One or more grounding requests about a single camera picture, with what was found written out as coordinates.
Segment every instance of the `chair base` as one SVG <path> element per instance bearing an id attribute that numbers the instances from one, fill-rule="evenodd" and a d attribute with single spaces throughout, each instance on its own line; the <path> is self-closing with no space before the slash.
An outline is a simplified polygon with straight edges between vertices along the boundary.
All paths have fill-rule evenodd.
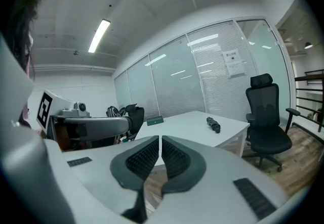
<path id="1" fill-rule="evenodd" d="M 281 172 L 282 170 L 282 164 L 276 160 L 273 156 L 270 156 L 270 155 L 265 155 L 265 154 L 260 154 L 260 153 L 253 153 L 251 155 L 247 155 L 247 156 L 242 156 L 242 158 L 252 158 L 252 157 L 260 157 L 260 161 L 259 161 L 259 168 L 261 168 L 261 165 L 262 165 L 262 161 L 263 161 L 263 158 L 266 158 L 268 159 L 269 161 L 275 163 L 276 165 L 278 165 L 279 167 L 277 168 L 277 171 L 278 172 Z"/>

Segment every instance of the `chair seat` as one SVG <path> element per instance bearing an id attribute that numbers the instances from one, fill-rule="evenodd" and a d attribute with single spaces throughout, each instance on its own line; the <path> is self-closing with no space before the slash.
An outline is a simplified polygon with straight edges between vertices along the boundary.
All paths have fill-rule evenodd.
<path id="1" fill-rule="evenodd" d="M 292 147 L 289 136 L 277 127 L 275 129 L 250 129 L 251 149 L 262 154 L 278 154 Z"/>

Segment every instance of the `camera lens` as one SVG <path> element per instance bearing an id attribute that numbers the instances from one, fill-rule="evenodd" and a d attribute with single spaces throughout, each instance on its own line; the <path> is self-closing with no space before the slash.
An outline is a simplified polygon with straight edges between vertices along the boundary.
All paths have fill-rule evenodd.
<path id="1" fill-rule="evenodd" d="M 85 104 L 79 104 L 79 108 L 82 112 L 86 110 L 86 105 Z"/>

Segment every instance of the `horizontal blinds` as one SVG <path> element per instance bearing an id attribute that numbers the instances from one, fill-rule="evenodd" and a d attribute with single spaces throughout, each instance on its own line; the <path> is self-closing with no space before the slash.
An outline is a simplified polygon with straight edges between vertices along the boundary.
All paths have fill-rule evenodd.
<path id="1" fill-rule="evenodd" d="M 149 55 L 162 117 L 205 111 L 199 76 L 186 37 Z"/>
<path id="2" fill-rule="evenodd" d="M 144 108 L 144 120 L 159 116 L 148 56 L 127 70 L 133 104 Z"/>
<path id="3" fill-rule="evenodd" d="M 250 87 L 250 77 L 256 75 L 251 54 L 231 22 L 206 27 L 188 34 L 195 57 L 209 113 L 246 120 L 250 106 L 245 91 Z M 245 74 L 229 77 L 222 52 L 237 49 Z"/>
<path id="4" fill-rule="evenodd" d="M 127 73 L 126 71 L 115 78 L 116 98 L 118 109 L 132 104 L 130 90 L 128 88 Z"/>

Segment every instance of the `office chair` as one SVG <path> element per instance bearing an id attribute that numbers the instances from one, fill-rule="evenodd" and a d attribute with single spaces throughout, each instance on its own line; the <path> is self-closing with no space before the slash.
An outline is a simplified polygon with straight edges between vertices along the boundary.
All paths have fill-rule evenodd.
<path id="1" fill-rule="evenodd" d="M 133 141 L 136 138 L 136 135 L 144 122 L 144 108 L 137 107 L 136 105 L 137 104 L 127 105 L 125 108 L 125 111 L 128 113 L 128 117 L 132 121 L 132 127 L 129 130 L 131 135 L 126 133 L 126 139 L 130 141 Z"/>
<path id="2" fill-rule="evenodd" d="M 263 158 L 270 160 L 282 170 L 282 164 L 271 155 L 284 152 L 292 147 L 292 141 L 287 135 L 293 115 L 299 116 L 300 112 L 287 108 L 289 119 L 286 131 L 279 127 L 279 87 L 272 83 L 269 74 L 251 77 L 251 87 L 246 90 L 251 112 L 247 114 L 250 123 L 247 141 L 251 142 L 251 149 L 255 152 L 244 157 L 260 157 L 259 167 Z"/>

